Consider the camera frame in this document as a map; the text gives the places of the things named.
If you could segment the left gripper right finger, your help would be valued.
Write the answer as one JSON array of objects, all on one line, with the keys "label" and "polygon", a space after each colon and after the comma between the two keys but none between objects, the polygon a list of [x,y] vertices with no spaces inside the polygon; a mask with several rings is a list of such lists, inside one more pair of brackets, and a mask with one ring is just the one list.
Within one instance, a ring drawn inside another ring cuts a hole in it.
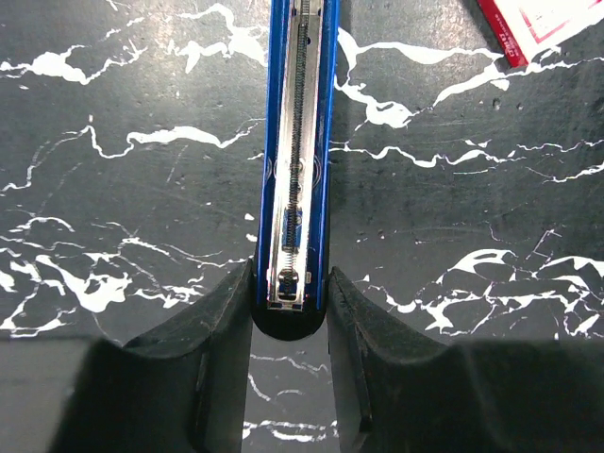
[{"label": "left gripper right finger", "polygon": [[339,269],[327,298],[343,452],[602,450],[602,342],[441,344],[367,299]]}]

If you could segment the red white staple box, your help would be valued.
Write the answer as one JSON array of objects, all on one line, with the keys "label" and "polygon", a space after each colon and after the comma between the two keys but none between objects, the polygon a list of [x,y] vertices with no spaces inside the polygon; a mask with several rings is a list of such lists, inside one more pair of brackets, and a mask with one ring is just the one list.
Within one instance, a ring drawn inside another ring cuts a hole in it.
[{"label": "red white staple box", "polygon": [[478,0],[513,68],[603,20],[601,0]]}]

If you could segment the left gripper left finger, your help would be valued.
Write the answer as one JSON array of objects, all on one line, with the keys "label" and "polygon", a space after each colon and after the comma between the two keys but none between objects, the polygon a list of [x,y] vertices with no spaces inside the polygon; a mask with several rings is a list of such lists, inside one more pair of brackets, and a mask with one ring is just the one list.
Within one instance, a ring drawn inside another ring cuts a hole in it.
[{"label": "left gripper left finger", "polygon": [[5,452],[238,452],[252,266],[124,345],[3,340]]}]

